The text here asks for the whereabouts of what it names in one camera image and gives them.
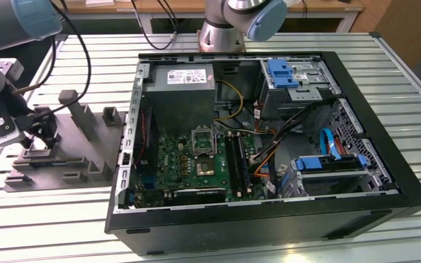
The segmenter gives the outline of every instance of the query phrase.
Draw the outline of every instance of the black cable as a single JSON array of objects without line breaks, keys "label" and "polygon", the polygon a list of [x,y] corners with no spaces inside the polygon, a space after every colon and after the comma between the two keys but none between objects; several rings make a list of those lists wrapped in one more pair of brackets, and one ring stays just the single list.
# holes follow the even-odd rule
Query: black cable
[{"label": "black cable", "polygon": [[52,74],[53,69],[54,69],[54,63],[56,63],[56,39],[54,39],[54,36],[50,36],[49,39],[50,39],[50,50],[52,50],[50,65],[49,65],[49,70],[48,70],[48,73],[46,73],[44,79],[37,84],[40,87],[45,84],[48,78],[50,77],[50,74]]},{"label": "black cable", "polygon": [[[229,116],[232,116],[233,115],[233,113],[232,113],[232,106],[228,108],[228,114],[229,114]],[[241,121],[238,120],[238,118],[237,118],[237,116],[241,114],[241,111],[240,111],[240,113],[238,114],[236,114],[234,116],[233,116],[233,121],[240,125],[240,127],[242,128],[242,129],[245,129],[245,126],[242,125],[242,123],[241,123]]]},{"label": "black cable", "polygon": [[257,153],[253,158],[254,159],[260,158],[262,155],[269,153],[274,149],[274,147],[278,146],[280,141],[284,139],[285,135],[290,132],[290,129],[293,129],[294,127],[297,127],[302,123],[308,114],[310,113],[310,111],[314,108],[317,108],[320,106],[329,105],[329,104],[334,103],[336,101],[337,101],[337,98],[332,97],[324,101],[312,102],[302,110],[300,110],[285,121],[285,123],[280,127],[278,131],[276,132],[274,136],[272,137],[272,140],[270,140],[272,144],[269,145],[269,147],[266,149],[264,149],[260,153]]},{"label": "black cable", "polygon": [[[160,0],[157,0],[157,2],[160,3],[161,8],[164,9],[165,13],[168,14],[166,8],[165,8],[164,5],[161,4]],[[176,19],[176,15],[174,15],[173,9],[172,9],[172,7],[169,6],[166,0],[164,0],[164,3],[165,3],[165,5],[166,5],[166,7],[168,7],[168,9],[169,9],[169,12],[172,13],[173,20],[174,20],[174,30],[176,30],[176,33],[178,33],[178,30],[177,30],[177,28],[178,28],[178,20]]]},{"label": "black cable", "polygon": [[308,18],[308,5],[306,5],[306,2],[305,0],[301,0],[304,2],[304,14],[301,16],[301,18]]},{"label": "black cable", "polygon": [[60,10],[60,8],[57,7],[57,5],[52,2],[50,3],[52,7],[56,9],[56,11],[58,12],[58,14],[62,16],[65,22],[68,23],[72,31],[74,32],[77,38],[78,38],[78,42],[80,42],[80,45],[81,45],[81,48],[84,50],[84,53],[85,53],[85,59],[86,59],[86,81],[85,81],[85,87],[84,87],[84,90],[81,92],[81,94],[78,95],[78,97],[72,100],[69,103],[66,103],[65,105],[60,106],[58,108],[56,108],[54,110],[52,111],[48,111],[45,112],[44,114],[38,115],[36,117],[36,119],[41,119],[44,118],[45,116],[48,115],[52,115],[54,112],[62,110],[64,108],[69,107],[72,104],[74,104],[76,102],[78,102],[78,100],[85,96],[86,94],[86,91],[88,91],[88,87],[90,85],[90,79],[92,79],[92,62],[90,62],[90,55],[88,54],[88,50],[86,50],[86,46],[85,46],[85,42],[84,42],[84,39],[77,31],[77,28],[76,26],[73,25],[70,19],[66,17],[66,15],[62,13],[62,11]]},{"label": "black cable", "polygon": [[165,49],[172,45],[174,36],[176,36],[176,34],[177,34],[177,27],[176,27],[173,18],[172,18],[172,16],[170,16],[169,12],[166,11],[166,9],[165,9],[162,3],[160,2],[160,0],[157,0],[157,2],[160,3],[160,6],[161,6],[162,9],[165,10],[165,12],[166,12],[166,14],[168,14],[168,18],[169,18],[170,22],[172,22],[173,28],[174,28],[174,32],[173,32],[173,35],[172,35],[172,37],[170,37],[170,40],[169,40],[168,44],[166,44],[164,47],[161,47],[161,48],[157,47],[157,46],[150,42],[150,40],[149,40],[149,38],[148,38],[148,36],[146,36],[146,34],[145,34],[145,31],[144,31],[144,28],[142,28],[142,23],[141,23],[141,21],[140,21],[138,14],[137,14],[136,2],[134,2],[134,0],[130,0],[132,6],[134,7],[134,13],[136,13],[136,19],[137,19],[137,23],[138,23],[138,28],[140,28],[140,30],[141,30],[141,33],[142,33],[142,35],[144,35],[144,38],[145,38],[146,43],[149,43],[150,47],[153,47],[156,50],[165,50]]},{"label": "black cable", "polygon": [[58,0],[61,2],[61,5],[62,5],[62,9],[64,9],[64,14],[66,16],[69,16],[69,8],[66,7],[66,3],[65,3],[65,0]]}]

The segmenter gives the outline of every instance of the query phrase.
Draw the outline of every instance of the aluminum extrusion table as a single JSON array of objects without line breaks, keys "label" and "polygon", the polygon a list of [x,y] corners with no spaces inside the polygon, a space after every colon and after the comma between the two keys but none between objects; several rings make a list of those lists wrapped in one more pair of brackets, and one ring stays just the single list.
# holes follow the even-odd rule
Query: aluminum extrusion table
[{"label": "aluminum extrusion table", "polygon": [[[150,49],[141,35],[84,36],[93,77],[81,102],[92,111],[129,106],[138,53]],[[154,35],[153,43],[168,41]],[[360,33],[278,34],[246,41],[248,51],[336,51],[421,181],[421,82],[381,38]],[[196,35],[180,35],[169,52],[196,52]],[[81,92],[86,63],[78,40],[58,43],[56,68],[46,85],[26,95],[29,105],[56,107],[62,89]],[[48,53],[34,80],[49,65]],[[104,233],[109,187],[6,193],[4,179],[20,146],[0,148],[0,262],[400,262],[421,261],[421,212],[386,222],[353,239],[172,254],[140,258]]]}]

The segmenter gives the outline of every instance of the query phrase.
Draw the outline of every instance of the power cable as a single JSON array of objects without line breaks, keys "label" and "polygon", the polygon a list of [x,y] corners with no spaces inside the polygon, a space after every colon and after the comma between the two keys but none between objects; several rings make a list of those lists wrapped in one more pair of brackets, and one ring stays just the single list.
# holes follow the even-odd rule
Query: power cable
[{"label": "power cable", "polygon": [[52,115],[54,112],[62,110],[64,108],[69,107],[70,105],[73,105],[76,102],[78,102],[78,100],[85,96],[86,94],[86,91],[88,91],[88,87],[90,85],[90,79],[92,79],[92,62],[90,62],[90,55],[88,53],[88,50],[86,50],[86,46],[85,46],[85,42],[84,42],[84,39],[78,33],[78,30],[76,28],[76,26],[73,25],[73,22],[70,21],[70,19],[66,17],[66,15],[62,13],[62,11],[60,10],[60,8],[57,7],[57,5],[52,2],[50,3],[52,7],[56,9],[56,11],[58,12],[58,14],[62,16],[65,22],[68,23],[72,31],[74,32],[77,38],[78,38],[78,42],[80,42],[80,45],[81,45],[81,48],[84,50],[84,53],[85,53],[85,59],[86,59],[86,81],[85,81],[85,87],[84,87],[84,90],[82,92],[80,93],[80,95],[77,96],[76,99],[73,99],[70,102],[68,102],[65,105],[61,105],[58,108],[56,108],[54,110],[50,110],[45,113],[42,113],[41,115],[38,115],[36,118],[37,119],[41,119],[44,118],[45,116],[48,115]]},{"label": "power cable", "polygon": [[165,13],[166,13],[166,15],[168,15],[168,18],[169,18],[170,22],[172,22],[173,29],[174,29],[174,32],[173,32],[172,36],[169,37],[170,39],[169,39],[168,44],[166,44],[164,47],[161,47],[161,48],[157,47],[157,46],[150,42],[150,40],[149,40],[149,38],[148,38],[148,36],[146,36],[146,34],[145,34],[144,27],[142,27],[142,23],[141,23],[140,17],[138,17],[136,2],[134,2],[134,0],[130,0],[132,6],[133,6],[133,9],[134,9],[134,14],[136,14],[136,19],[137,19],[137,23],[138,23],[138,28],[140,28],[140,30],[141,30],[141,33],[142,33],[142,35],[144,35],[144,38],[145,38],[146,43],[149,43],[150,47],[153,47],[156,50],[165,50],[165,49],[172,45],[172,42],[173,42],[174,37],[176,37],[176,35],[177,35],[177,25],[176,25],[177,21],[173,21],[173,18],[172,18],[172,16],[170,16],[170,14],[169,14],[166,8],[164,7],[162,3],[160,2],[160,0],[157,0],[157,2],[158,2],[160,6],[162,7],[162,9],[164,9],[164,11],[165,11]]},{"label": "power cable", "polygon": [[29,92],[30,90],[34,90],[34,89],[38,89],[38,87],[41,87],[45,84],[45,82],[46,82],[46,80],[53,72],[54,63],[56,63],[56,40],[54,40],[54,36],[50,36],[49,39],[50,39],[52,56],[50,56],[50,65],[49,65],[46,75],[45,75],[44,79],[36,85],[32,85],[32,86],[28,86],[28,87],[24,87],[24,88],[14,90],[12,92],[13,95]]}]

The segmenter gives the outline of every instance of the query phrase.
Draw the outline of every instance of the wooden table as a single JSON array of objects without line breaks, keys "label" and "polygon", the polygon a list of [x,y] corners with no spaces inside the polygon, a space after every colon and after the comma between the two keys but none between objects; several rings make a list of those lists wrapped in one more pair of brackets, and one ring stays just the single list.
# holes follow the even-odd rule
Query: wooden table
[{"label": "wooden table", "polygon": [[[349,32],[352,24],[364,6],[358,0],[350,4],[337,0],[305,0],[308,18],[341,18],[337,33]],[[168,18],[156,0],[137,0],[137,9],[146,33],[152,33],[152,19]],[[205,0],[168,0],[177,18],[204,18]],[[304,5],[298,3],[289,7],[286,18],[301,18]],[[84,2],[70,2],[69,12],[73,19],[130,19],[133,12],[130,2],[116,2],[106,7],[86,8]]]}]

